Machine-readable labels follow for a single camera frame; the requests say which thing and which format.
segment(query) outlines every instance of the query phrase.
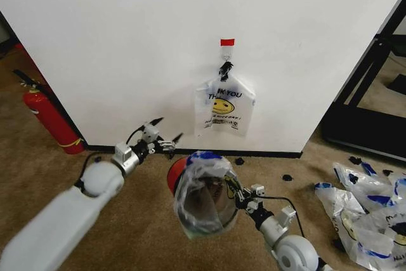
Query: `transparent plastic bag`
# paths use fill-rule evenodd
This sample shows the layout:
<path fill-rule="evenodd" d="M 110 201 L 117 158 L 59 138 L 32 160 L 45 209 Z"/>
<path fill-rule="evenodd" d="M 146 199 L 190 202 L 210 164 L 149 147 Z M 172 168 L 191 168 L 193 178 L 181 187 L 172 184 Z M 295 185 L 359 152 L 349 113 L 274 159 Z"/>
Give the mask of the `transparent plastic bag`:
<path fill-rule="evenodd" d="M 393 240 L 376 226 L 360 222 L 368 215 L 351 192 L 318 183 L 315 194 L 351 260 L 373 271 L 403 270 L 393 269 Z"/>
<path fill-rule="evenodd" d="M 370 175 L 368 171 L 355 171 L 336 162 L 333 163 L 333 169 L 345 189 L 351 192 L 367 211 L 392 205 L 393 186 L 387 179 Z"/>
<path fill-rule="evenodd" d="M 225 82 L 211 79 L 195 91 L 195 132 L 213 128 L 244 136 L 254 105 L 254 92 L 232 73 Z"/>
<path fill-rule="evenodd" d="M 231 163 L 212 152 L 196 152 L 187 165 L 174 195 L 174 211 L 186 235 L 216 235 L 230 230 L 238 209 L 225 177 L 237 175 Z"/>
<path fill-rule="evenodd" d="M 373 271 L 406 270 L 406 175 L 386 179 L 361 166 L 364 173 L 334 163 L 347 191 L 318 183 L 315 193 L 353 261 Z"/>

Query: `black stand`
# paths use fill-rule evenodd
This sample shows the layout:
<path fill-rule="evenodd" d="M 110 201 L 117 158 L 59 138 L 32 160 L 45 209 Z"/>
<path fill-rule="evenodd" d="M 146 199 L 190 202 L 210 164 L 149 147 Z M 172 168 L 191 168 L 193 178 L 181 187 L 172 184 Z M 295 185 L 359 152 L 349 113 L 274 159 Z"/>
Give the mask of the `black stand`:
<path fill-rule="evenodd" d="M 390 52 L 402 56 L 400 50 L 406 46 L 406 36 L 393 33 L 405 16 L 406 0 L 402 0 L 324 115 L 322 134 L 327 141 L 406 161 L 406 118 L 357 107 Z M 358 89 L 346 105 L 345 101 L 359 82 Z"/>

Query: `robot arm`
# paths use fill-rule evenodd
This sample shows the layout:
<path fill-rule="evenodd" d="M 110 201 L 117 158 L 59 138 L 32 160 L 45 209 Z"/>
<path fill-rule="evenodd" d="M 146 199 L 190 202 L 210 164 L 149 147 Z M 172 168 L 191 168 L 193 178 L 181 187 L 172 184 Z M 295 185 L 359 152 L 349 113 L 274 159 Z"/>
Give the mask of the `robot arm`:
<path fill-rule="evenodd" d="M 332 270 L 319 258 L 310 241 L 302 236 L 287 235 L 289 225 L 296 216 L 292 207 L 285 207 L 275 216 L 263 207 L 264 186 L 255 184 L 249 190 L 242 188 L 235 180 L 228 180 L 227 185 L 235 194 L 237 208 L 244 209 L 263 234 L 266 250 L 276 259 L 281 271 Z"/>
<path fill-rule="evenodd" d="M 0 271 L 56 270 L 135 167 L 156 150 L 174 150 L 174 141 L 159 136 L 155 125 L 160 120 L 137 129 L 143 135 L 134 147 L 124 142 L 117 144 L 112 162 L 91 164 L 74 186 L 57 195 L 8 243 L 0 259 Z"/>

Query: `fire extinguisher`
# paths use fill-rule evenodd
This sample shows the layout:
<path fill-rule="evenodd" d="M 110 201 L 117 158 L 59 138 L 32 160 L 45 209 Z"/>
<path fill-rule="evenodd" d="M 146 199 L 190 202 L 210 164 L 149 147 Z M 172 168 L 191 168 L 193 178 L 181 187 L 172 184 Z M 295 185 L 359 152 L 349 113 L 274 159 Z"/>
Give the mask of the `fire extinguisher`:
<path fill-rule="evenodd" d="M 14 73 L 20 76 L 26 84 L 32 86 L 30 91 L 23 96 L 24 103 L 51 133 L 59 146 L 67 154 L 78 154 L 84 151 L 83 140 L 72 130 L 65 118 L 51 102 L 51 88 L 36 83 L 19 70 L 15 70 Z"/>

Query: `wall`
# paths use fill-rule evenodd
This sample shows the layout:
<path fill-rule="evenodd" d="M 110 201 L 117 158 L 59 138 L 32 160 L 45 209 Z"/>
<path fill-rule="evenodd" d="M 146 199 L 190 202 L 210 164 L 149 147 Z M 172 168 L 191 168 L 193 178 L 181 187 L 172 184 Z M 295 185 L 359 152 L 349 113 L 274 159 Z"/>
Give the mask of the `wall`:
<path fill-rule="evenodd" d="M 0 0 L 92 145 L 164 116 L 184 148 L 300 152 L 397 0 Z M 193 135 L 193 89 L 222 64 L 257 104 L 249 134 Z"/>

